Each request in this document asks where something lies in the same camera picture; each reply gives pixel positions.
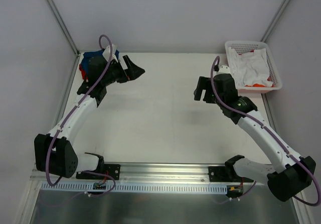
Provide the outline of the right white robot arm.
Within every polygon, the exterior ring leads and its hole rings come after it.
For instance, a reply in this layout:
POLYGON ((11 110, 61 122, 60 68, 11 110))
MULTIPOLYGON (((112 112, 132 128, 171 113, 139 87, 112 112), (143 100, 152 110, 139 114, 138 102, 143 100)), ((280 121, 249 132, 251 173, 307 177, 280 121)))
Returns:
POLYGON ((320 186, 314 177, 316 163, 291 148, 265 121, 257 106, 245 96, 239 96, 231 74, 212 78, 199 77, 194 91, 196 101, 203 100, 219 106, 224 116, 244 130, 259 146, 270 165, 257 163, 236 155, 225 162, 225 177, 229 181, 248 178, 268 186, 271 193, 285 202, 315 184, 320 204, 320 186))

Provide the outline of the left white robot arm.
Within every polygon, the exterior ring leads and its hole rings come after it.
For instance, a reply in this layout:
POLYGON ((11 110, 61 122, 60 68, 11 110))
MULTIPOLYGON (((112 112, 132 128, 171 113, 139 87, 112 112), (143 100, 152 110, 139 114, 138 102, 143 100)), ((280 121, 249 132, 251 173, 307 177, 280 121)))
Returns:
POLYGON ((109 85, 133 81, 145 73, 127 55, 123 59, 126 69, 118 60, 108 62, 102 55, 88 60, 88 70, 72 108, 47 134, 38 134, 34 139, 37 170, 65 178, 76 175, 78 179, 99 179, 106 173, 103 156, 76 153, 73 144, 87 117, 103 101, 109 85))

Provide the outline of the blue mickey mouse t-shirt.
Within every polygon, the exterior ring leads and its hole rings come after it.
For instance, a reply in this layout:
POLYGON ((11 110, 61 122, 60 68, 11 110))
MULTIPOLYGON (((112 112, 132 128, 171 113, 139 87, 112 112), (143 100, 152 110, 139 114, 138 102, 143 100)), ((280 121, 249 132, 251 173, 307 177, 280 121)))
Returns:
MULTIPOLYGON (((104 49, 83 53, 83 59, 80 64, 88 64, 88 66, 89 66, 89 60, 93 57, 102 56, 103 51, 104 51, 104 49)), ((103 65, 102 70, 100 71, 99 75, 101 75, 102 71, 105 69, 105 66, 106 66, 106 63, 105 63, 105 65, 103 65)))

